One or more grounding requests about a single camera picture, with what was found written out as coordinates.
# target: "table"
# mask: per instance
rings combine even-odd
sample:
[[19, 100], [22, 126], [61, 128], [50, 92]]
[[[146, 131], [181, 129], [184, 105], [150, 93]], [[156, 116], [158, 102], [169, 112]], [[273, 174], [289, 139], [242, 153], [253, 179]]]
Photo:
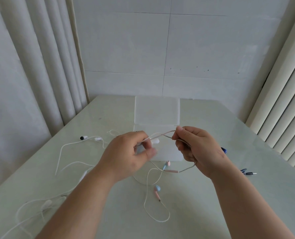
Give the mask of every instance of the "table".
[[[227, 155], [238, 168], [256, 172], [249, 180], [295, 234], [295, 170], [278, 153], [217, 101], [181, 99], [180, 120], [181, 125], [209, 131], [227, 149]], [[74, 164], [55, 177], [62, 145], [79, 141], [82, 135], [97, 135], [111, 141], [113, 136], [107, 131], [125, 133], [132, 131], [133, 125], [134, 97], [96, 97], [0, 186], [0, 237], [16, 225], [14, 216], [23, 203], [73, 188], [89, 168]], [[93, 141], [65, 146], [59, 169], [77, 160], [96, 164], [103, 151], [102, 144]], [[171, 169], [189, 166], [186, 161], [171, 163]], [[146, 179], [149, 168], [150, 163], [137, 172], [139, 181]], [[158, 175], [158, 171], [151, 174], [149, 182]], [[130, 177], [112, 188], [96, 238], [230, 238], [214, 187], [196, 167], [180, 174], [165, 173], [158, 185], [159, 195], [171, 212], [169, 221], [158, 223], [145, 213], [146, 186]], [[36, 202], [25, 207], [20, 219], [34, 215], [42, 204]], [[148, 190], [147, 209], [160, 220], [167, 218], [152, 187]], [[45, 214], [46, 220], [54, 211]], [[43, 225], [41, 217], [35, 217], [27, 221], [25, 228], [36, 235]], [[16, 228], [6, 238], [28, 236]]]

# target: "right hand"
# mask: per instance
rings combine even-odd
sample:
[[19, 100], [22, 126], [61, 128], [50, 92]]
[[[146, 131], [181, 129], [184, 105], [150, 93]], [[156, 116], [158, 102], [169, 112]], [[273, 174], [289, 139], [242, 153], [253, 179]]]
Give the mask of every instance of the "right hand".
[[[186, 161], [195, 162], [196, 167], [207, 177], [211, 178], [214, 171], [224, 169], [230, 160], [222, 151], [216, 140], [205, 130], [192, 126], [178, 126], [173, 140]], [[191, 147], [177, 140], [186, 141]]]

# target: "left hand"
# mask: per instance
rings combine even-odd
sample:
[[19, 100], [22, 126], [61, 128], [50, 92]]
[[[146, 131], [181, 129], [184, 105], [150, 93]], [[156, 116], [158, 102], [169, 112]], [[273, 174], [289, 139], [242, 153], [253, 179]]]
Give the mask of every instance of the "left hand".
[[144, 131], [128, 132], [117, 136], [105, 149], [96, 168], [110, 176], [114, 183], [133, 175], [156, 155], [156, 149], [152, 148], [150, 139], [143, 143], [145, 151], [135, 154], [134, 146], [147, 137]]

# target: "hand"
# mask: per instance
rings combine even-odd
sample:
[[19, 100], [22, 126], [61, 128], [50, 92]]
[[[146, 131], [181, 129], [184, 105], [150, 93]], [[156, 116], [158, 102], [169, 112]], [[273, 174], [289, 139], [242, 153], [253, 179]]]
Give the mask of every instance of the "hand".
[[144, 131], [128, 132], [117, 136], [105, 149], [96, 170], [109, 176], [113, 183], [133, 175], [156, 155], [156, 149], [152, 148], [150, 139], [143, 142], [145, 151], [135, 154], [134, 146], [147, 137]]
[[[186, 141], [191, 147], [177, 140], [178, 138]], [[175, 145], [185, 160], [195, 162], [196, 167], [209, 178], [214, 171], [219, 171], [230, 163], [220, 145], [205, 130], [192, 126], [178, 126], [172, 139], [176, 140]]]

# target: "forearm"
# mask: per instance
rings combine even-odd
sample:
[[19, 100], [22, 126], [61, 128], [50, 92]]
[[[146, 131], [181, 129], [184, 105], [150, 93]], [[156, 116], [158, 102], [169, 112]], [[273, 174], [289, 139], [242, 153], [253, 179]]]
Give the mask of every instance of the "forearm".
[[94, 168], [78, 184], [36, 239], [94, 238], [113, 182]]
[[231, 162], [211, 179], [233, 239], [295, 238], [246, 176]]

